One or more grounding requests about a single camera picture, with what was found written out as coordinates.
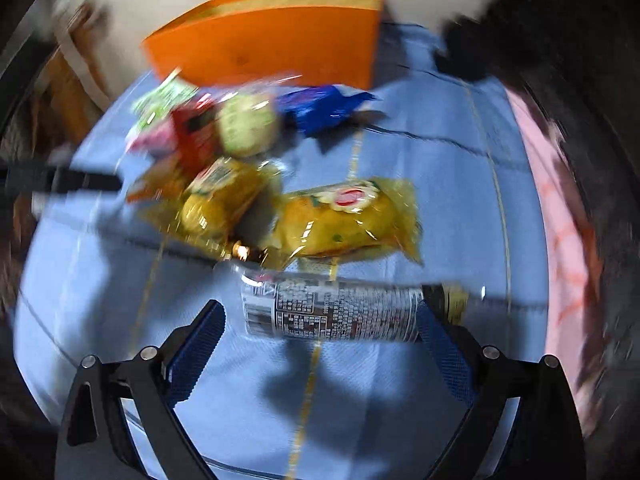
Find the green plum candy bag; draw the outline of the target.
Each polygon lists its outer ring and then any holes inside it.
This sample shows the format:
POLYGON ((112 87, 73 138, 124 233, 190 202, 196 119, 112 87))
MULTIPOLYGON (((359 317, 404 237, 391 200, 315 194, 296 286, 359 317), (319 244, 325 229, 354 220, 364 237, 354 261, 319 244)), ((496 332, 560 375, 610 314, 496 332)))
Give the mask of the green plum candy bag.
POLYGON ((180 76, 181 70, 173 70, 156 88, 134 101, 131 110, 136 115, 136 127, 144 130, 165 119, 170 111, 198 94, 198 86, 180 76))

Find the long clear biscuit sleeve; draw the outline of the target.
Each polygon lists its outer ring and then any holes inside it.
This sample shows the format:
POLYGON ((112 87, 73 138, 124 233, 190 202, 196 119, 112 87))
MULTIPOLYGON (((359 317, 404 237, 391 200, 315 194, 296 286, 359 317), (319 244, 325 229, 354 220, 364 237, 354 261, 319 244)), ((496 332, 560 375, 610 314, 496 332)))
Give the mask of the long clear biscuit sleeve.
POLYGON ((458 284, 419 286, 331 280, 236 266, 241 326, 255 337, 409 342, 426 304, 457 324, 470 294, 458 284))

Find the yellow gold cake packet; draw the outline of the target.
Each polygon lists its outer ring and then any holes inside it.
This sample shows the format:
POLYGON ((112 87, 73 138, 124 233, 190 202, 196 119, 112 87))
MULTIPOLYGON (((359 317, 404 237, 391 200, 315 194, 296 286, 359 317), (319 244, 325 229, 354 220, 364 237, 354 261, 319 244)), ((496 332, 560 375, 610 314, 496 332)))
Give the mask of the yellow gold cake packet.
POLYGON ((285 269, 297 259, 367 259, 402 252, 421 263, 416 189, 407 179, 373 177, 284 194, 265 263, 285 269))

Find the blue snack bag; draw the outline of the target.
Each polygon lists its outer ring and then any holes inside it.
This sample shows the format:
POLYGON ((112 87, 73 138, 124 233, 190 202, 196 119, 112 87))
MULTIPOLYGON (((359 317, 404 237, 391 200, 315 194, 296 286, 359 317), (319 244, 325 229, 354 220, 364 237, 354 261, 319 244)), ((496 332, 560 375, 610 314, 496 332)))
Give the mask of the blue snack bag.
POLYGON ((303 88, 276 99, 285 128, 302 136, 316 136, 347 122, 364 104, 375 101, 371 92, 344 94, 334 84, 303 88))

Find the wooden chair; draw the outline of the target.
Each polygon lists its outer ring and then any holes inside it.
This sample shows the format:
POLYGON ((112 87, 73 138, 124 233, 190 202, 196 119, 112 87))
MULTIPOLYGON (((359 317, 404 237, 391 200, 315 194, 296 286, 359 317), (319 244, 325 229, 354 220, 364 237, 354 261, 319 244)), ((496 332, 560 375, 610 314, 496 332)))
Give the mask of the wooden chair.
POLYGON ((111 107, 96 45, 107 13, 85 0, 53 21, 54 50, 32 92, 32 140, 77 148, 111 107))

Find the blue checked tablecloth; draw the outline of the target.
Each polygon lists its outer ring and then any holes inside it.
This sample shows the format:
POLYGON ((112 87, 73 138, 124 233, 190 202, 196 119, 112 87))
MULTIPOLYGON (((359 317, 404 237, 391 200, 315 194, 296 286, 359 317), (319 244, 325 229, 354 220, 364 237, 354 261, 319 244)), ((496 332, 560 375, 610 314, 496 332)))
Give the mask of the blue checked tablecloth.
POLYGON ((117 170, 119 194, 52 198, 22 279, 14 352, 60 422, 81 360, 131 359, 208 300, 224 334, 184 429, 221 479, 420 479, 462 421, 414 314, 449 288, 452 322, 512 359, 544 354, 547 255, 538 194, 502 84, 434 63, 442 40, 385 25, 373 99, 343 128, 289 131, 168 195, 126 151, 138 79, 76 165, 117 170))

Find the pink cloth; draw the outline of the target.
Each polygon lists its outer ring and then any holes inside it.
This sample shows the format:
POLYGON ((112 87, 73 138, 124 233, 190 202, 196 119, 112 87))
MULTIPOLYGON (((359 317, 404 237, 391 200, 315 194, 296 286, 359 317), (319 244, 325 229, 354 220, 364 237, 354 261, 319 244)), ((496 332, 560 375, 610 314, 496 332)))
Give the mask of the pink cloth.
POLYGON ((557 356, 586 437, 598 424, 600 402, 594 389, 602 370, 602 321, 599 311, 603 264, 596 231, 585 211, 556 122, 541 116, 535 104, 506 92, 538 193, 547 244, 549 307, 546 351, 557 356))

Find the orange clear biscuit pack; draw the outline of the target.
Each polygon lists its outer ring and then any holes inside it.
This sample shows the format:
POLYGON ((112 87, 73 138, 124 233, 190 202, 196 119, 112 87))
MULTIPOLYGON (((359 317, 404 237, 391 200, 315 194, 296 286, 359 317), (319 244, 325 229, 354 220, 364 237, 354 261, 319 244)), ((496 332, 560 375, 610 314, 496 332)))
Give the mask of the orange clear biscuit pack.
POLYGON ((188 185, 188 178, 177 155, 157 160, 142 176, 128 188, 127 203, 142 200, 173 200, 179 197, 188 185))

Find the pink small snack bag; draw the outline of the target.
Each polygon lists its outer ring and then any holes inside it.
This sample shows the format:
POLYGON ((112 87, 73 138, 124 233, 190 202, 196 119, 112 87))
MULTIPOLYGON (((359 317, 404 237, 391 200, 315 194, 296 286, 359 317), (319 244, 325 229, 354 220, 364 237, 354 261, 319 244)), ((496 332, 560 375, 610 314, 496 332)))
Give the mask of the pink small snack bag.
POLYGON ((176 147, 174 124, 168 118, 144 128, 135 124, 126 135, 125 151, 128 153, 146 153, 162 158, 175 151, 176 147))

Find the red cookie bag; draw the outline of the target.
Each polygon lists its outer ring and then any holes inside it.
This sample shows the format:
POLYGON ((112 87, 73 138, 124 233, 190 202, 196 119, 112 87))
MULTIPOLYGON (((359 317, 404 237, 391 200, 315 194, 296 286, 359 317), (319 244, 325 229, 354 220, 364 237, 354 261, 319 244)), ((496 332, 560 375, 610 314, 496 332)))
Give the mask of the red cookie bag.
POLYGON ((189 178, 207 168, 222 152, 216 116, 217 103, 208 93, 170 112, 179 167, 189 178))

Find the round bun clear wrapper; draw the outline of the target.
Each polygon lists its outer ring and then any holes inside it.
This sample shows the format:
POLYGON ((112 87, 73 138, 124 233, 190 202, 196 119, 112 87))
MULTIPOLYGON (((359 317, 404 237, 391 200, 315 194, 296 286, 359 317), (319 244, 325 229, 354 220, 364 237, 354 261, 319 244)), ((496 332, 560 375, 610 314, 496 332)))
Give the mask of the round bun clear wrapper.
POLYGON ((247 158, 269 151, 280 134, 280 116, 267 91, 237 91, 217 103, 220 144, 228 155, 247 158))

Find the orange cardboard box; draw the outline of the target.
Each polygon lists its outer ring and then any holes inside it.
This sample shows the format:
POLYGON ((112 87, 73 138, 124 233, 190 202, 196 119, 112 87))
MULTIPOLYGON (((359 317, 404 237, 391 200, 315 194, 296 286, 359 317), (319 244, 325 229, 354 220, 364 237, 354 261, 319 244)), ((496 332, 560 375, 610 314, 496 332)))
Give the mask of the orange cardboard box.
POLYGON ((208 0, 142 42, 152 70, 200 87, 293 74, 368 90, 384 0, 208 0))

